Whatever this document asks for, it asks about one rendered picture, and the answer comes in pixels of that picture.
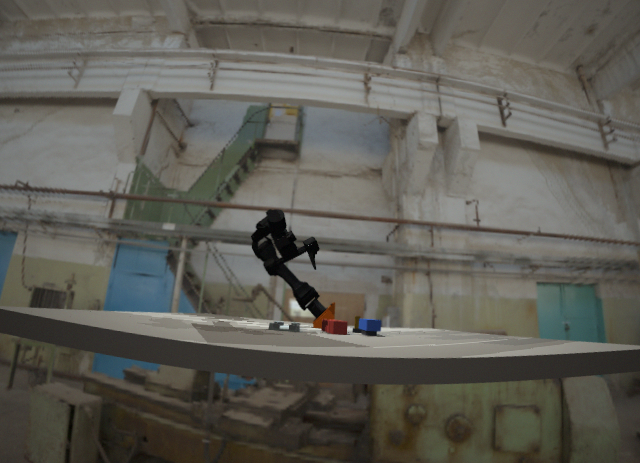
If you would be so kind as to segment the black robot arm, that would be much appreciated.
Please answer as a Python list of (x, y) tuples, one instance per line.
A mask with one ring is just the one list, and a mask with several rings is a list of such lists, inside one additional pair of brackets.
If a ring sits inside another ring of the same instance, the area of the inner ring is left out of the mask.
[[(252, 242), (252, 250), (258, 259), (261, 259), (263, 262), (270, 260), (271, 258), (276, 261), (279, 259), (276, 255), (276, 250), (273, 246), (271, 239), (266, 237), (267, 235), (271, 235), (274, 245), (277, 248), (280, 256), (282, 257), (283, 251), (289, 249), (293, 246), (293, 248), (297, 248), (294, 241), (297, 240), (292, 231), (287, 232), (286, 230), (286, 221), (284, 212), (282, 210), (271, 210), (266, 211), (266, 217), (263, 218), (260, 222), (257, 223), (257, 230), (254, 234), (252, 234), (251, 238)], [(285, 236), (283, 236), (285, 235)], [(281, 237), (283, 236), (283, 237)], [(278, 239), (281, 237), (280, 239)], [(263, 242), (259, 245), (259, 241), (263, 238), (266, 238), (267, 241)], [(278, 240), (277, 240), (278, 239)], [(259, 246), (258, 246), (259, 245)], [(282, 254), (281, 254), (282, 253)], [(287, 283), (293, 292), (293, 296), (297, 304), (299, 304), (300, 308), (305, 311), (307, 308), (315, 317), (315, 321), (319, 318), (319, 316), (328, 308), (323, 306), (317, 299), (320, 297), (314, 287), (310, 286), (307, 282), (300, 281), (297, 277), (295, 277), (291, 271), (284, 265), (280, 265), (279, 268), (286, 275), (290, 283)], [(315, 299), (314, 299), (315, 298)], [(313, 300), (314, 299), (314, 300)], [(312, 301), (313, 300), (313, 301)], [(312, 302), (311, 302), (312, 301)], [(307, 305), (311, 302), (309, 305)], [(305, 307), (305, 305), (307, 305)]]

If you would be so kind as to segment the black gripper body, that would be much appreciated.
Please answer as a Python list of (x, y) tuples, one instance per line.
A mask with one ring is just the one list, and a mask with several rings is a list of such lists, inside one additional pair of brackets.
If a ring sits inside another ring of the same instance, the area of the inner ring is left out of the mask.
[(276, 261), (274, 261), (274, 259), (271, 258), (270, 260), (264, 262), (263, 265), (264, 265), (265, 269), (267, 270), (267, 272), (269, 273), (269, 275), (270, 276), (274, 275), (273, 272), (270, 269), (270, 266), (273, 266), (275, 263), (277, 263), (277, 265), (280, 266), (280, 265), (284, 264), (285, 262), (298, 257), (299, 255), (307, 252), (305, 247), (307, 247), (307, 246), (309, 246), (311, 244), (315, 245), (315, 248), (316, 248), (317, 252), (319, 251), (318, 243), (317, 243), (317, 241), (316, 241), (316, 239), (314, 237), (310, 237), (310, 238), (304, 240), (303, 243), (304, 243), (304, 246), (299, 248), (299, 249), (297, 249), (295, 247), (293, 248), (293, 246), (291, 248), (289, 248), (289, 249), (286, 249), (285, 251), (282, 252), (283, 253), (282, 257), (277, 259)]

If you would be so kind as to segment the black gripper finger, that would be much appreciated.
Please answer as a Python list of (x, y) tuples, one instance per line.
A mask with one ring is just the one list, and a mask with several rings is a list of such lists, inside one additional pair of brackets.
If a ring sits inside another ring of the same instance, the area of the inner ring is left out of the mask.
[(307, 247), (305, 247), (307, 250), (307, 253), (309, 255), (309, 258), (311, 260), (311, 263), (313, 265), (313, 268), (316, 270), (316, 265), (315, 265), (315, 255), (317, 254), (316, 248), (314, 244), (311, 244)]
[(277, 263), (275, 263), (273, 266), (270, 266), (270, 269), (275, 276), (278, 275), (281, 278), (283, 278), (287, 283), (290, 283), (286, 275), (281, 271), (281, 269), (277, 265)]

